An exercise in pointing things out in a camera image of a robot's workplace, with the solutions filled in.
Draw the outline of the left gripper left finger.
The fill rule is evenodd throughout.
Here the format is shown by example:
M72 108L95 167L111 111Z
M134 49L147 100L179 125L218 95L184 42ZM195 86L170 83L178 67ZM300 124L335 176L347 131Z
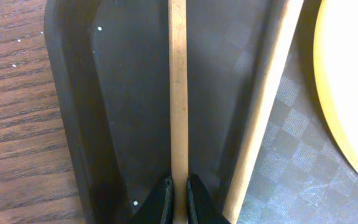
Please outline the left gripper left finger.
M129 224L173 223L173 179L160 178Z

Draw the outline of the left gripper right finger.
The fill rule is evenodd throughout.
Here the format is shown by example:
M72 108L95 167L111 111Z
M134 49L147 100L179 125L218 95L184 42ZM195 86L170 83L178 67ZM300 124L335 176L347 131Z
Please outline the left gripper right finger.
M200 177L191 174L186 183L189 224L230 224L215 206Z

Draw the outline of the yellow round plate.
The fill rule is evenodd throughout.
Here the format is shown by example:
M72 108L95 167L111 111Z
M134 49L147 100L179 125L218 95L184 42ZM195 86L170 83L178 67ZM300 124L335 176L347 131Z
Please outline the yellow round plate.
M358 0L324 0L313 39L316 89L324 118L358 173Z

